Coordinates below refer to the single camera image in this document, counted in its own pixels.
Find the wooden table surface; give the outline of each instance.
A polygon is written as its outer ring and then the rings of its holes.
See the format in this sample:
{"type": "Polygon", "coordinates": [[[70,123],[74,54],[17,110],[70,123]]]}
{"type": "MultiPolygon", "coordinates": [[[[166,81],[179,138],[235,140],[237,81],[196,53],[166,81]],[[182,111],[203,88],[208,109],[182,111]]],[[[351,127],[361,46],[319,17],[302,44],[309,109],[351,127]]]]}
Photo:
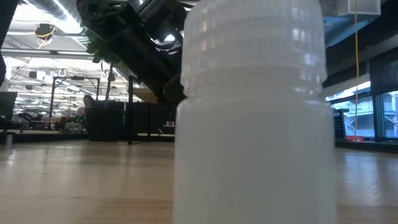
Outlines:
{"type": "MultiPolygon", "coordinates": [[[[339,223],[398,223],[398,157],[336,157],[339,223]]],[[[172,143],[0,146],[0,223],[172,223],[173,182],[172,143]]]]}

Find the glass window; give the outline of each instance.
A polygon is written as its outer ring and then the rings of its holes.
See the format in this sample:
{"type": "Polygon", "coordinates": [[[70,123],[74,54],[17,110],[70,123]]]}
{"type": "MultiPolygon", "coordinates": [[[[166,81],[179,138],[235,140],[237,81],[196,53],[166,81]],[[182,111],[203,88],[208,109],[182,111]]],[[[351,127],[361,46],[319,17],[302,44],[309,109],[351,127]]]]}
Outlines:
{"type": "MultiPolygon", "coordinates": [[[[335,103],[332,107],[336,110],[348,109],[344,113],[344,123],[347,136],[355,135],[355,100],[335,103]]],[[[373,100],[364,97],[358,100],[358,130],[357,136],[374,137],[373,100]]]]}
{"type": "Polygon", "coordinates": [[[387,138],[398,138],[398,91],[383,94],[384,133],[387,138]]]}
{"type": "MultiPolygon", "coordinates": [[[[371,82],[370,81],[358,85],[358,94],[366,93],[368,91],[371,91],[371,82]]],[[[353,96],[355,94],[356,94],[356,86],[349,88],[347,90],[341,91],[339,93],[336,93],[334,95],[328,96],[328,97],[326,97],[326,100],[327,101],[337,100],[337,99],[353,96]]]]}

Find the bottle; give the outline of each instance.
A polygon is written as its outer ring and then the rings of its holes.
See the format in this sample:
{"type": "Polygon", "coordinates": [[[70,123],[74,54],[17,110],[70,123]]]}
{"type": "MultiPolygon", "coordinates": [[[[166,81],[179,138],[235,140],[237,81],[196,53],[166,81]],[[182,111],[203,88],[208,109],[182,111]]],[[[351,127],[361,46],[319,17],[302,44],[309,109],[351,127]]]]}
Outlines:
{"type": "Polygon", "coordinates": [[[185,23],[175,224],[332,224],[318,0],[202,0],[185,23]]]}

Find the computer monitor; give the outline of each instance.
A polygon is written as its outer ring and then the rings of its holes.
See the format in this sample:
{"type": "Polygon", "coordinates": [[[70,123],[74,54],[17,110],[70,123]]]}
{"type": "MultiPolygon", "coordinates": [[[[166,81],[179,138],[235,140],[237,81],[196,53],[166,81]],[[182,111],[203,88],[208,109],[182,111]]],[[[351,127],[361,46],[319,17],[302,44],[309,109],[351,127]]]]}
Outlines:
{"type": "Polygon", "coordinates": [[[12,119],[17,94],[16,92],[0,92],[0,116],[5,116],[6,120],[12,119]]]}

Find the red object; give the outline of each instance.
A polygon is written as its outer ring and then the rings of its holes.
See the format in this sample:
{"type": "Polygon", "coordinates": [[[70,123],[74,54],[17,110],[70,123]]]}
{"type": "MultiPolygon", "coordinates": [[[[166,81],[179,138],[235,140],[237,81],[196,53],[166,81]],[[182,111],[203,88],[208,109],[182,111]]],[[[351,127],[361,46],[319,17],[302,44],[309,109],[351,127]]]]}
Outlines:
{"type": "Polygon", "coordinates": [[[355,136],[347,136],[347,140],[354,141],[354,142],[365,142],[362,136],[357,136],[355,141],[355,136]]]}

